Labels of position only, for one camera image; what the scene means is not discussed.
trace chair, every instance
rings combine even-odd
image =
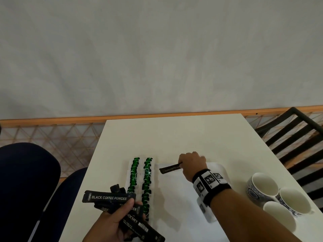
[[[281,116],[276,118],[275,120],[269,122],[268,124],[261,126],[255,131],[257,134],[263,138],[265,134],[274,126],[277,126],[281,122],[285,121],[292,115],[296,115],[296,118],[294,118],[290,123],[288,123],[286,126],[284,126],[280,131],[278,131],[274,136],[272,136],[268,141],[266,141],[267,146],[271,146],[274,144],[278,139],[280,139],[282,136],[287,134],[289,131],[291,131],[293,128],[295,128],[300,123],[305,122],[306,126],[302,127],[300,130],[293,133],[289,138],[278,144],[276,147],[272,149],[274,154],[278,154],[288,146],[290,146],[292,143],[296,142],[300,138],[304,137],[306,134],[308,134],[311,130],[316,130],[316,133],[310,136],[304,143],[301,143],[299,146],[297,146],[295,149],[291,150],[284,156],[282,156],[279,160],[282,164],[286,166],[286,164],[290,161],[293,161],[296,159],[297,156],[299,156],[302,153],[305,153],[305,151],[309,150],[313,146],[317,145],[323,140],[323,127],[314,122],[312,119],[307,117],[305,114],[300,112],[297,108],[292,107],[289,110],[287,110],[285,113],[283,113]],[[323,147],[321,150],[317,151],[316,153],[306,156],[304,160],[301,160],[300,162],[297,162],[292,167],[288,168],[290,174],[294,174],[298,171],[303,170],[304,168],[320,161],[323,159]],[[300,179],[297,179],[296,181],[303,187],[306,184],[309,184],[311,182],[314,182],[320,178],[323,177],[323,168],[306,175]],[[319,199],[323,197],[323,187],[308,192],[309,197],[312,200]]]

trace blue patterned mug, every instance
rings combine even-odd
[[[294,188],[281,188],[275,201],[286,207],[295,217],[314,213],[309,200]]]
[[[257,172],[248,180],[246,193],[253,201],[276,201],[279,188],[270,176]]]

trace ceramic cup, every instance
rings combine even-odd
[[[246,193],[253,201],[276,201],[275,197],[279,193],[279,188],[270,176],[258,172],[248,180]]]
[[[314,213],[309,200],[294,188],[281,188],[276,195],[276,201],[286,207],[296,217]]]
[[[286,207],[277,202],[269,201],[263,205],[263,210],[273,216],[289,231],[295,232],[296,221]]]

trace left hand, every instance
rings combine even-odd
[[[132,232],[123,233],[119,228],[119,222],[127,215],[134,204],[134,199],[129,199],[123,206],[113,214],[102,212],[97,221],[93,224],[83,242],[122,242]]]

